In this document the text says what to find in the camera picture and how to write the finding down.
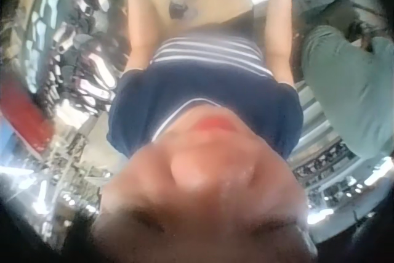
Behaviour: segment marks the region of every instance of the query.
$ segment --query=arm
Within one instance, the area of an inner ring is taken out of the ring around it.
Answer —
[[[144,70],[159,43],[159,23],[151,0],[128,0],[131,56],[124,72]]]
[[[265,25],[267,67],[280,83],[294,86],[290,68],[292,47],[291,0],[269,0]]]

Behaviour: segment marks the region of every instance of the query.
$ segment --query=nose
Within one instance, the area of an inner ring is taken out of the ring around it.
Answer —
[[[179,189],[204,192],[248,187],[256,161],[248,153],[221,144],[207,144],[175,154],[171,173]]]

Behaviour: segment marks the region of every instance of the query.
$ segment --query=lips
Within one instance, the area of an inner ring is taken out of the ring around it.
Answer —
[[[236,131],[235,125],[229,119],[223,116],[211,116],[203,118],[191,128],[193,131],[208,131],[211,129]]]

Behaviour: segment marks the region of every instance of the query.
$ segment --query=person in green pants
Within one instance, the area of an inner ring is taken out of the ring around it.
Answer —
[[[303,45],[305,81],[354,154],[393,157],[394,43],[374,37],[370,51],[354,46],[344,35],[345,21],[354,15],[346,0],[322,13],[324,25],[314,28]]]

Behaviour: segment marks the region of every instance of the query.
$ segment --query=green pants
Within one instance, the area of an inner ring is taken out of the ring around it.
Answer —
[[[349,149],[362,158],[394,151],[394,44],[372,40],[373,53],[331,26],[316,27],[302,50],[305,81]]]

